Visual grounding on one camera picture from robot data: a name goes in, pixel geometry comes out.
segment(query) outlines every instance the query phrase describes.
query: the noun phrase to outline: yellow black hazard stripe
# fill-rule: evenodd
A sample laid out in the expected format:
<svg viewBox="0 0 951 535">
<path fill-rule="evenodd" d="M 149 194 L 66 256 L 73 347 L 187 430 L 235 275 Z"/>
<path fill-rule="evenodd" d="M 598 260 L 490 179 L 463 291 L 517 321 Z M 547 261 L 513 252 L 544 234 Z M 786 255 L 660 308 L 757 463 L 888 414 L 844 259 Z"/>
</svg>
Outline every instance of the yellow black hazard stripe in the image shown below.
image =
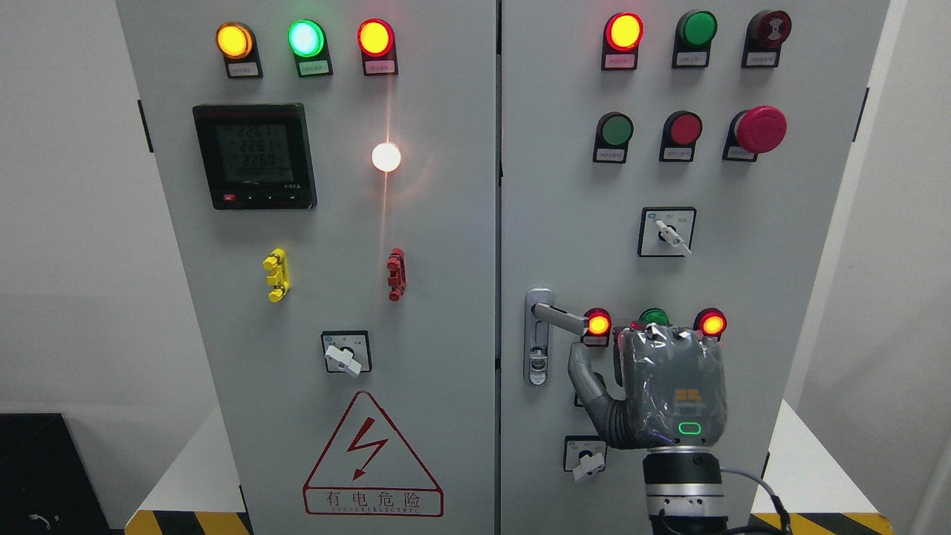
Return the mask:
<svg viewBox="0 0 951 535">
<path fill-rule="evenodd" d="M 895 535 L 891 523 L 878 513 L 790 513 L 795 535 Z M 779 527 L 776 513 L 750 515 L 753 525 Z"/>
<path fill-rule="evenodd" d="M 126 535 L 254 535 L 247 513 L 138 511 Z"/>
<path fill-rule="evenodd" d="M 790 513 L 795 535 L 895 535 L 878 513 Z M 779 527 L 776 513 L 750 515 L 752 525 Z M 139 511 L 126 535 L 254 535 L 247 513 Z"/>
</svg>

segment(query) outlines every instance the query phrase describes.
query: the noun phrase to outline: white switch knob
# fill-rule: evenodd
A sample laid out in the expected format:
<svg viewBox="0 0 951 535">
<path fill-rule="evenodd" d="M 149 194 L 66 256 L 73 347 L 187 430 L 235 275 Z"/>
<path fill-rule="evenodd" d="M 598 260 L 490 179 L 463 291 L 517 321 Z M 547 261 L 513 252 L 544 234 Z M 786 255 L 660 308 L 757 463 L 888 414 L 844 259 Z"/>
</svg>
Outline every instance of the white switch knob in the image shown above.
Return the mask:
<svg viewBox="0 0 951 535">
<path fill-rule="evenodd" d="M 604 469 L 604 453 L 598 452 L 594 455 L 584 455 L 580 461 L 581 464 L 572 470 L 575 483 L 586 480 Z"/>
<path fill-rule="evenodd" d="M 363 366 L 354 358 L 353 352 L 347 349 L 338 349 L 336 346 L 330 346 L 323 354 L 327 365 L 331 369 L 338 369 L 347 372 L 351 377 L 357 377 Z"/>
<path fill-rule="evenodd" d="M 690 256 L 690 249 L 687 247 L 687 243 L 684 242 L 684 239 L 680 237 L 680 234 L 678 234 L 676 230 L 670 228 L 668 224 L 659 219 L 654 221 L 654 223 L 660 228 L 660 237 L 662 240 L 670 244 L 671 247 L 680 250 L 684 256 Z"/>
</svg>

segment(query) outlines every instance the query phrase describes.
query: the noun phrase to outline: gray metal panel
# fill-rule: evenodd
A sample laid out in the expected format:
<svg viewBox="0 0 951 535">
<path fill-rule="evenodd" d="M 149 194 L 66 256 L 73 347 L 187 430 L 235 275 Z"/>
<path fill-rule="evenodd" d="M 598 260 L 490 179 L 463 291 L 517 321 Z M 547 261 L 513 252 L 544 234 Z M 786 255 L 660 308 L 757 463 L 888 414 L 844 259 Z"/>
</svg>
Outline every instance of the gray metal panel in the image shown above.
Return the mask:
<svg viewBox="0 0 951 535">
<path fill-rule="evenodd" d="M 118 5 L 255 532 L 492 531 L 495 2 Z M 356 33 L 370 17 L 395 29 L 397 77 L 362 75 Z M 333 76 L 297 77 L 286 32 L 298 18 L 326 30 Z M 214 35 L 229 20 L 255 31 L 263 79 L 226 78 Z M 318 206 L 216 211 L 191 107 L 268 102 L 304 103 Z M 384 184 L 369 156 L 388 134 L 403 164 Z M 261 266 L 274 247 L 293 284 L 276 305 Z M 397 304 L 385 285 L 393 247 L 409 279 Z M 325 329 L 368 329 L 373 372 L 326 373 Z M 441 519 L 304 512 L 301 488 L 360 389 L 441 485 Z M 368 470 L 398 480 L 411 468 Z"/>
<path fill-rule="evenodd" d="M 554 304 L 604 307 L 620 325 L 647 307 L 692 324 L 720 307 L 729 421 L 714 453 L 759 471 L 786 383 L 826 228 L 862 104 L 887 2 L 639 2 L 504 6 L 502 25 L 502 449 L 501 525 L 506 533 L 650 532 L 640 461 L 611 451 L 607 471 L 583 485 L 562 472 L 565 435 L 590 434 L 572 406 L 572 336 L 553 331 L 549 382 L 522 380 L 525 292 Z M 646 31 L 637 71 L 599 69 L 601 34 L 616 12 L 635 9 Z M 677 20 L 711 10 L 719 32 L 707 69 L 674 70 Z M 793 29 L 778 69 L 740 69 L 747 22 L 783 9 Z M 733 115 L 782 109 L 781 146 L 754 164 L 721 161 Z M 661 128 L 674 111 L 699 113 L 704 132 L 691 164 L 659 163 Z M 591 162 L 602 114 L 634 121 L 626 165 Z M 698 209 L 690 258 L 638 258 L 641 208 Z M 615 397 L 611 355 L 594 366 Z M 728 478 L 729 514 L 747 517 L 754 487 Z"/>
</svg>

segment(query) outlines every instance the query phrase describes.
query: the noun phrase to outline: robotic hand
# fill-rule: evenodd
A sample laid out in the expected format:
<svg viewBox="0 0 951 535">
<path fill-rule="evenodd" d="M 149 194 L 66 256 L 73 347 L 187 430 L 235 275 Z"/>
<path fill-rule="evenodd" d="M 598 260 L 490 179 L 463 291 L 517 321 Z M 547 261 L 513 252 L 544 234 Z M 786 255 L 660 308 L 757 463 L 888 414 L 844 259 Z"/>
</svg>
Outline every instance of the robotic hand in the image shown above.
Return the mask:
<svg viewBox="0 0 951 535">
<path fill-rule="evenodd" d="M 727 531 L 720 463 L 708 450 L 727 423 L 719 340 L 649 324 L 620 330 L 614 341 L 624 400 L 613 399 L 597 379 L 582 344 L 572 345 L 568 375 L 608 446 L 650 450 L 644 483 L 653 534 L 764 532 Z"/>
<path fill-rule="evenodd" d="M 716 338 L 649 324 L 621 330 L 614 345 L 625 399 L 615 400 L 573 344 L 568 375 L 608 446 L 618 449 L 713 446 L 727 423 L 727 395 Z"/>
</svg>

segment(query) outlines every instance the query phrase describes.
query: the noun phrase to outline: warning sign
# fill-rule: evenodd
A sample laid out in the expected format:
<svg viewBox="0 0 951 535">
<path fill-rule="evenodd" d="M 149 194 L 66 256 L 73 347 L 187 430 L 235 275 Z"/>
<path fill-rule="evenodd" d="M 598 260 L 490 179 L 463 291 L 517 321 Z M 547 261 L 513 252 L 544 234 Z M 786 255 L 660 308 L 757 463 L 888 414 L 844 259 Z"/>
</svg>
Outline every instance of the warning sign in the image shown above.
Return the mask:
<svg viewBox="0 0 951 535">
<path fill-rule="evenodd" d="M 442 488 L 370 392 L 354 395 L 303 487 L 312 515 L 442 516 Z"/>
</svg>

